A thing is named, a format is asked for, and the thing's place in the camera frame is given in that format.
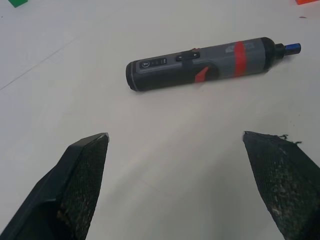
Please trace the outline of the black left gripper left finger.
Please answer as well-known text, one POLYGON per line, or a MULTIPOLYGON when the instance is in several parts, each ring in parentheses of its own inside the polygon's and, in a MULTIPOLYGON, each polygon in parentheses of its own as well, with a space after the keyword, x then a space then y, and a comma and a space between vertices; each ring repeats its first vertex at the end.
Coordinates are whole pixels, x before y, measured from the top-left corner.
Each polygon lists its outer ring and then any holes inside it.
POLYGON ((84 240, 100 195, 108 143, 99 133, 71 144, 33 187, 2 240, 84 240))

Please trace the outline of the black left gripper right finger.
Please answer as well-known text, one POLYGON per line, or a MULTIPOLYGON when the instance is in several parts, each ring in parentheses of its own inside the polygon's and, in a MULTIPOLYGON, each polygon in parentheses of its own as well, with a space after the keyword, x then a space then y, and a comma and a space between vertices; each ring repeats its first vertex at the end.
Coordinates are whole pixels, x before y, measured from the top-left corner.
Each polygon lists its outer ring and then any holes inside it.
POLYGON ((242 137, 259 194, 286 240, 320 238, 320 168, 287 135, 242 137))

